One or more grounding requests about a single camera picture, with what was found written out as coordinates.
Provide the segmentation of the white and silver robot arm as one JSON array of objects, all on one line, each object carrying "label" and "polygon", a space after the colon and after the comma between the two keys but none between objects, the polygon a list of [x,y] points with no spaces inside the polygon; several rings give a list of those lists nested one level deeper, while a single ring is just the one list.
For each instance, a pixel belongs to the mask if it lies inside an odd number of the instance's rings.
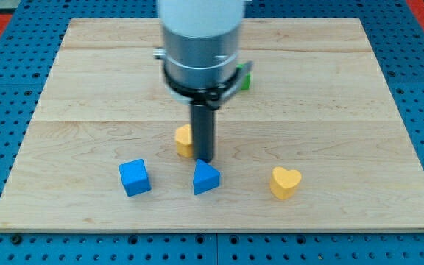
[{"label": "white and silver robot arm", "polygon": [[250,75],[253,62],[239,66],[245,0],[158,0],[166,87],[181,102],[217,110]]}]

